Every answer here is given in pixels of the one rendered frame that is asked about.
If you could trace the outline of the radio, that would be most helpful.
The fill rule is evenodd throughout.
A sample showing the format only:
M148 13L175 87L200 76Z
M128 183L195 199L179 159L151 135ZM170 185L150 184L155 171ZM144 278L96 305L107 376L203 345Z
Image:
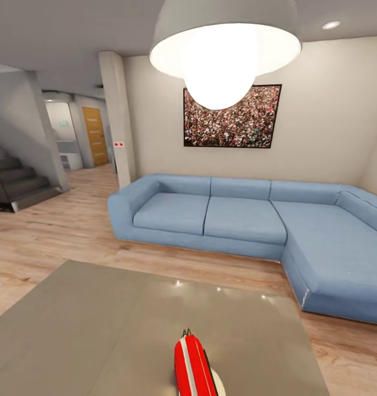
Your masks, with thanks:
M175 346L178 396L219 396L206 351L189 331Z

